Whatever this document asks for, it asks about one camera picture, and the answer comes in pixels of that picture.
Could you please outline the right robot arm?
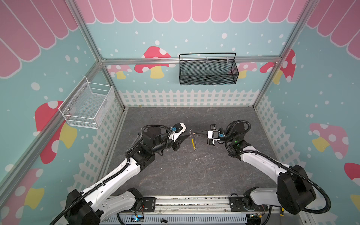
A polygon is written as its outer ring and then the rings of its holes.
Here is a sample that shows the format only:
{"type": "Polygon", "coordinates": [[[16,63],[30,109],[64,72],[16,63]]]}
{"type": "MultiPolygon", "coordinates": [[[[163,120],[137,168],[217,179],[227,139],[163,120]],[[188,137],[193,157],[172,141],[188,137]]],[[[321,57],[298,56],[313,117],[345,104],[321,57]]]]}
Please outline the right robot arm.
{"type": "Polygon", "coordinates": [[[290,214],[299,212],[325,214],[332,206],[327,193],[309,179],[305,169],[299,165],[289,166],[260,152],[244,137],[251,130],[251,124],[245,120],[230,123],[226,129],[211,124],[206,131],[209,145],[220,142],[228,155],[257,168],[269,178],[276,187],[249,189],[244,198],[248,204],[281,207],[290,214]]]}

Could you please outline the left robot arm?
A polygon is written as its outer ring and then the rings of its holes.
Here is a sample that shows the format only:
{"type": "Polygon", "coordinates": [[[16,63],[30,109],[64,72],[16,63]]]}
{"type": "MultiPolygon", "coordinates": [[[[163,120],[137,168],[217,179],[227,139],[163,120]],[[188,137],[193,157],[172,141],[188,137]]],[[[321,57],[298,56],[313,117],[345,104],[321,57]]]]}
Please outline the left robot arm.
{"type": "Polygon", "coordinates": [[[143,195],[131,188],[121,195],[113,196],[129,179],[149,166],[158,153],[172,148],[178,150],[182,141],[189,136],[184,123],[172,127],[147,125],[142,127],[138,137],[125,152],[125,159],[105,177],[79,192],[67,196],[65,209],[51,224],[65,218],[69,225],[98,225],[108,217],[122,211],[137,212],[143,202],[143,195]]]}

